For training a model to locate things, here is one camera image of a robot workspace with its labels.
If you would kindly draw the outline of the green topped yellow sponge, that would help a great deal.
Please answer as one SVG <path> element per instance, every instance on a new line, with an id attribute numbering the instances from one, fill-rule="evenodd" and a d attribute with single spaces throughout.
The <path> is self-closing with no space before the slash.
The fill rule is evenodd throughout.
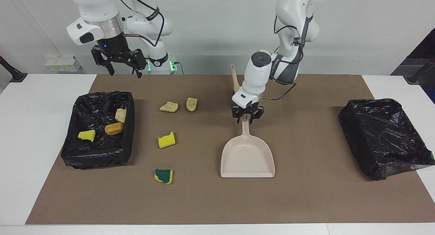
<path id="1" fill-rule="evenodd" d="M 171 169 L 155 169 L 154 179 L 158 182 L 171 184 L 173 181 L 173 170 Z"/>

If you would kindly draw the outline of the pale pointed chip piece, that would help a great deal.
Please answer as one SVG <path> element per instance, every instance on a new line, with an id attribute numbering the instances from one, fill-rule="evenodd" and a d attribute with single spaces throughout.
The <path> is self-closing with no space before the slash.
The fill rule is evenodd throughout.
<path id="1" fill-rule="evenodd" d="M 178 103 L 174 102 L 166 102 L 165 105 L 159 108 L 160 111 L 174 113 L 178 110 Z"/>

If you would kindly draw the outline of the black stand leg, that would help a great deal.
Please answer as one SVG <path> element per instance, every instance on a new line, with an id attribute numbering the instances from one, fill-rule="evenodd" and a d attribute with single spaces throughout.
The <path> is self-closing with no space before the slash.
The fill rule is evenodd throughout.
<path id="1" fill-rule="evenodd" d="M 435 69 L 435 56 L 432 57 L 431 59 L 429 59 L 429 61 L 422 66 L 420 69 L 418 69 L 418 71 L 416 71 L 415 73 L 413 73 L 412 75 L 404 75 L 404 80 L 409 84 L 409 85 L 419 85 L 418 79 L 424 75 L 427 74 L 431 71 L 433 71 Z"/>
<path id="2" fill-rule="evenodd" d="M 20 72 L 18 69 L 11 66 L 2 56 L 0 56 L 0 64 L 12 75 L 10 83 L 20 83 L 28 75 L 28 73 Z"/>

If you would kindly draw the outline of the black bag lined bin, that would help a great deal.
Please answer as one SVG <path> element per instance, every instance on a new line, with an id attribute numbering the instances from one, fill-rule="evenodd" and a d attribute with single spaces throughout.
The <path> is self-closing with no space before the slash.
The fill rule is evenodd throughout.
<path id="1" fill-rule="evenodd" d="M 433 153 L 396 100 L 350 100 L 338 117 L 360 170 L 372 181 L 435 166 Z"/>
<path id="2" fill-rule="evenodd" d="M 106 125 L 115 123 L 118 108 L 126 109 L 124 131 L 107 135 Z M 94 129 L 93 142 L 79 139 L 78 133 Z M 132 154 L 135 132 L 135 102 L 130 92 L 94 92 L 79 96 L 72 108 L 67 136 L 60 156 L 75 169 L 126 164 Z"/>

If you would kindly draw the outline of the large brown table mat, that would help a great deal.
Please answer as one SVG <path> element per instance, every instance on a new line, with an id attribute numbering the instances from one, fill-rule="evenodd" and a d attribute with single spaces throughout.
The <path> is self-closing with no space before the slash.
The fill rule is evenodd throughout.
<path id="1" fill-rule="evenodd" d="M 273 178 L 221 178 L 232 117 L 230 75 L 98 75 L 90 92 L 129 91 L 135 100 L 125 166 L 79 170 L 57 157 L 26 224 L 253 224 L 435 222 L 435 203 L 416 171 L 371 181 L 347 144 L 338 115 L 372 94 L 357 75 L 300 75 L 250 132 L 271 148 Z M 189 112 L 186 100 L 197 98 Z M 160 111 L 178 103 L 174 113 Z M 173 132 L 176 144 L 159 148 Z M 171 184 L 155 169 L 173 170 Z"/>

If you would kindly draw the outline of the brown bread shaped sponge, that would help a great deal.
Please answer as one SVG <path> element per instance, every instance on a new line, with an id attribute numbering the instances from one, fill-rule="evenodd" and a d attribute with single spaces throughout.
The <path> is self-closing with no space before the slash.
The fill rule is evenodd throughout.
<path id="1" fill-rule="evenodd" d="M 122 122 L 116 122 L 106 125 L 104 131 L 107 135 L 117 135 L 124 131 L 124 124 Z"/>

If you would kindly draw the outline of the beige plastic dustpan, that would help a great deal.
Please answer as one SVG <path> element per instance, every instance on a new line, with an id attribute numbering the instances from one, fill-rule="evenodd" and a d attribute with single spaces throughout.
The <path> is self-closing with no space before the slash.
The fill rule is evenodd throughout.
<path id="1" fill-rule="evenodd" d="M 249 117 L 244 115 L 242 133 L 230 139 L 222 152 L 222 178 L 273 178 L 275 164 L 270 147 L 249 133 Z"/>

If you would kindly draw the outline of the white wall socket box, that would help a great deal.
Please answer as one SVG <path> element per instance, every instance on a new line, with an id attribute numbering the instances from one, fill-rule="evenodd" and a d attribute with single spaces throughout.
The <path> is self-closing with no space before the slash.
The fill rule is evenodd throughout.
<path id="1" fill-rule="evenodd" d="M 45 67 L 50 72 L 78 72 L 81 69 L 75 56 L 47 57 Z"/>

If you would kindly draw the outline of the beige hand brush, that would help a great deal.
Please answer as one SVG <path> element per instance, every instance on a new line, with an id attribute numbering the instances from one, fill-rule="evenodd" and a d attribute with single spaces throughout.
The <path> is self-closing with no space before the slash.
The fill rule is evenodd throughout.
<path id="1" fill-rule="evenodd" d="M 230 64 L 230 71 L 231 71 L 231 76 L 232 76 L 232 81 L 233 81 L 233 93 L 236 94 L 238 92 L 238 90 L 240 89 L 240 85 L 238 83 L 238 78 L 237 78 L 234 64 Z"/>

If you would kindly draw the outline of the yellow sponge piece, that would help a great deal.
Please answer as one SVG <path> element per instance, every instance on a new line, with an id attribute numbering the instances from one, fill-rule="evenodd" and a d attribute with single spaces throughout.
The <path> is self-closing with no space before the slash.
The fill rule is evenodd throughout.
<path id="1" fill-rule="evenodd" d="M 159 148 L 165 148 L 176 144 L 174 133 L 171 131 L 168 135 L 157 138 Z"/>
<path id="2" fill-rule="evenodd" d="M 93 142 L 96 136 L 96 131 L 94 129 L 88 131 L 81 131 L 78 133 L 78 138 L 81 140 L 88 140 Z"/>

